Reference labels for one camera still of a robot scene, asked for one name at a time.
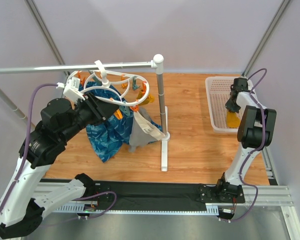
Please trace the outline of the white round clip hanger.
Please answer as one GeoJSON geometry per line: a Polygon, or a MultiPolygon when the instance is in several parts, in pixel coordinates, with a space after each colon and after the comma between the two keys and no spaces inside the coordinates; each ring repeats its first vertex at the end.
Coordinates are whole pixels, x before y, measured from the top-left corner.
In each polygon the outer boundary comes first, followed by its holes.
{"type": "Polygon", "coordinates": [[[84,97],[87,93],[94,93],[101,101],[128,107],[134,112],[155,101],[149,82],[138,74],[110,70],[103,77],[99,70],[81,70],[73,71],[67,80],[71,77],[80,79],[79,91],[84,97]]]}

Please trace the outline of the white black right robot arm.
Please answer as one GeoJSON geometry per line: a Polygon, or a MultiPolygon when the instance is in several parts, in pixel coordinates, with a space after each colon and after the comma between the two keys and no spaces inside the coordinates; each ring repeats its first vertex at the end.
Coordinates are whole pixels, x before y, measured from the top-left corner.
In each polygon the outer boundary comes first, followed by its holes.
{"type": "Polygon", "coordinates": [[[272,142],[277,112],[263,106],[253,90],[248,79],[237,77],[230,87],[230,98],[225,103],[229,113],[236,114],[243,110],[243,115],[237,130],[238,151],[216,185],[216,195],[222,202],[240,197],[251,163],[272,142]]]}

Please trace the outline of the white drying rack stand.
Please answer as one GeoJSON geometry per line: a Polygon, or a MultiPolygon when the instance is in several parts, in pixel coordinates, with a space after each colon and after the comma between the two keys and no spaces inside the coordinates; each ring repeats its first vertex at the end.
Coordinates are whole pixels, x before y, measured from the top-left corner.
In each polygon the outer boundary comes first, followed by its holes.
{"type": "Polygon", "coordinates": [[[43,73],[43,72],[68,72],[68,71],[97,71],[105,77],[105,73],[111,69],[135,69],[135,68],[152,68],[155,70],[157,78],[158,101],[160,121],[165,137],[161,140],[161,171],[168,170],[168,141],[170,133],[168,132],[168,107],[165,105],[164,93],[164,57],[161,54],[154,55],[151,61],[147,62],[119,62],[119,63],[101,63],[96,61],[94,64],[85,65],[55,65],[55,66],[38,66],[38,67],[14,67],[0,68],[0,74],[25,74],[25,73],[43,73]]]}

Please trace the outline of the blue patterned shorts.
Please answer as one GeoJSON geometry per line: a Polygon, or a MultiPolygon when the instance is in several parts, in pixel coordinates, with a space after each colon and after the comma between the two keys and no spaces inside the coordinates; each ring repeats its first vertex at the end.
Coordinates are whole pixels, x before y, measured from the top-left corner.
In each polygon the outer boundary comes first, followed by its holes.
{"type": "MultiPolygon", "coordinates": [[[[122,118],[112,115],[104,123],[86,127],[87,137],[95,154],[105,163],[114,157],[126,144],[129,146],[129,139],[132,132],[134,111],[129,107],[120,106],[119,113],[122,118]]],[[[162,126],[151,121],[162,130],[162,126]]]]}

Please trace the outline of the grey cloth garment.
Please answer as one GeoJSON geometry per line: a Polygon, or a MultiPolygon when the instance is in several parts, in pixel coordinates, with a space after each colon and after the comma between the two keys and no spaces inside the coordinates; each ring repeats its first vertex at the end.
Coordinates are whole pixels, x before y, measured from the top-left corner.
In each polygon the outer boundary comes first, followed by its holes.
{"type": "Polygon", "coordinates": [[[145,108],[139,107],[133,113],[132,130],[129,137],[129,152],[133,153],[138,147],[162,140],[166,135],[156,126],[145,108]]]}

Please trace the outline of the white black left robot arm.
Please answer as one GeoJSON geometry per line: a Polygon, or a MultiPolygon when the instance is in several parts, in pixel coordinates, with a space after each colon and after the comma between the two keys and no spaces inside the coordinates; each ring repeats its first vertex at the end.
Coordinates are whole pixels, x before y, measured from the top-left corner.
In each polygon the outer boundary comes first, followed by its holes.
{"type": "Polygon", "coordinates": [[[118,108],[88,93],[75,107],[68,99],[55,98],[41,110],[41,121],[27,134],[19,150],[17,168],[0,199],[3,240],[28,236],[55,209],[93,196],[95,183],[84,173],[49,194],[33,194],[58,155],[65,151],[68,141],[88,125],[104,123],[118,108]]]}

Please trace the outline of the white perforated plastic basket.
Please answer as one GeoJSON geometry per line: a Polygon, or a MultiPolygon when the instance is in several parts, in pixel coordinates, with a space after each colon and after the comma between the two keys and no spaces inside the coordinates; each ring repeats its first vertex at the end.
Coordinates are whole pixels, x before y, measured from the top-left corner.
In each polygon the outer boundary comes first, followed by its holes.
{"type": "Polygon", "coordinates": [[[211,76],[205,79],[210,123],[218,134],[237,134],[238,128],[227,125],[226,102],[230,98],[231,85],[236,76],[211,76]]]}

